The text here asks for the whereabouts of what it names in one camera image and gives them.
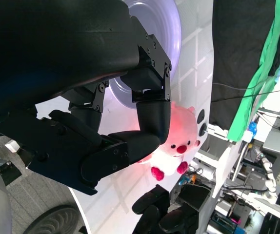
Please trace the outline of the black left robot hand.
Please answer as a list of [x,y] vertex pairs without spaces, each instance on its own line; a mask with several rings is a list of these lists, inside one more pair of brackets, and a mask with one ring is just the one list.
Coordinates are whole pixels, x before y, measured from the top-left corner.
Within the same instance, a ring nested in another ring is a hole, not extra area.
[[[0,0],[0,136],[27,167],[94,195],[168,137],[171,61],[121,0]],[[140,128],[100,135],[105,89],[131,88]]]

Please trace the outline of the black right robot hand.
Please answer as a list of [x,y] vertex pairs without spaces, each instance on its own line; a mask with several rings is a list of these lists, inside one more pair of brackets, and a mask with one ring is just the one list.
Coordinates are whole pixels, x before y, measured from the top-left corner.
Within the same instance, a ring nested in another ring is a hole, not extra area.
[[168,211],[169,192],[156,185],[141,196],[132,206],[132,211],[140,215],[134,234],[194,234],[199,228],[199,213],[189,204]]

